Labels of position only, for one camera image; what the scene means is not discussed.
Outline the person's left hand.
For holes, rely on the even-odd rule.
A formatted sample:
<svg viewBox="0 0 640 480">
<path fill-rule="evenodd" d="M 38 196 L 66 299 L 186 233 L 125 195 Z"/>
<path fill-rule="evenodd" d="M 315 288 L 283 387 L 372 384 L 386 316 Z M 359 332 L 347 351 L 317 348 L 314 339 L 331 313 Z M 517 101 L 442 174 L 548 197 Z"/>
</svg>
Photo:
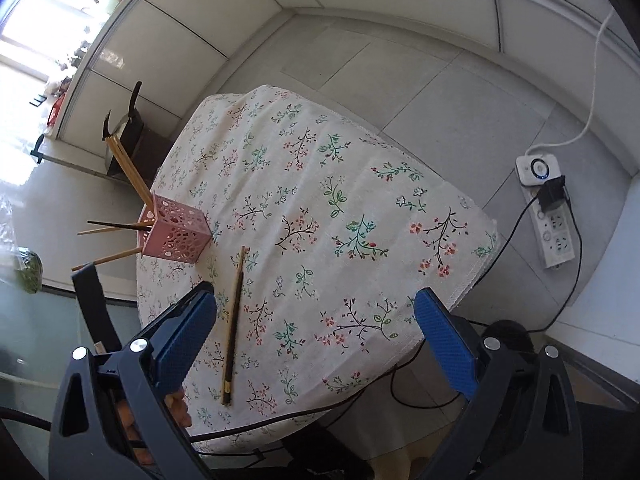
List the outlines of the person's left hand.
<svg viewBox="0 0 640 480">
<path fill-rule="evenodd" d="M 164 402 L 170 411 L 170 414 L 179 427 L 186 429 L 192 426 L 192 417 L 189 414 L 188 406 L 184 402 L 184 391 L 182 389 L 175 393 L 165 396 Z M 119 402 L 116 405 L 116 410 L 122 426 L 126 432 L 127 438 L 130 441 L 140 440 L 140 434 L 137 430 L 136 423 L 134 422 L 134 415 L 125 400 Z M 134 450 L 137 460 L 141 466 L 152 466 L 154 464 L 153 456 L 144 448 L 136 448 Z"/>
</svg>

